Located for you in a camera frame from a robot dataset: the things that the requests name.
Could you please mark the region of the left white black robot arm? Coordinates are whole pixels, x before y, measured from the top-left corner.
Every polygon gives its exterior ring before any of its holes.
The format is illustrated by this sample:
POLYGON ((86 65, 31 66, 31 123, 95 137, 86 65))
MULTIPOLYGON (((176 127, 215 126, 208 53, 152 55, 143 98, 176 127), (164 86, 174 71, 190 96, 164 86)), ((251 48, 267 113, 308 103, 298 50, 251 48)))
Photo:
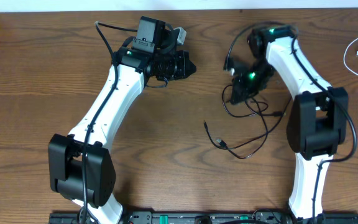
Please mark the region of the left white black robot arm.
POLYGON ((122 120, 150 77, 169 82, 195 72, 186 50, 115 52, 108 79, 86 115, 68 135, 54 134, 48 144, 51 189, 80 206, 78 213, 51 214, 51 223, 119 223, 123 206, 113 194, 111 148, 122 120))

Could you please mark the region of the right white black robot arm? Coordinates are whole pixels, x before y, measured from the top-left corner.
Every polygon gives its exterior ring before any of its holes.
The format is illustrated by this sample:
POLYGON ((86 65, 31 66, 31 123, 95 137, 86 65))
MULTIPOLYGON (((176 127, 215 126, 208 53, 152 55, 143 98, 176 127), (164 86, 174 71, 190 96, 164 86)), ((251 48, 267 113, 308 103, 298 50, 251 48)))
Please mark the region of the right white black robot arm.
POLYGON ((278 73, 288 88, 293 106, 287 124, 287 141, 295 153, 295 178, 288 205, 293 223, 323 221, 321 204, 329 165, 348 160, 336 158, 338 146, 353 127, 348 94, 334 88, 309 63, 298 44, 295 27, 281 22, 261 22, 246 29, 251 66, 226 56, 223 69, 233 75, 229 100, 238 104, 252 99, 278 73))

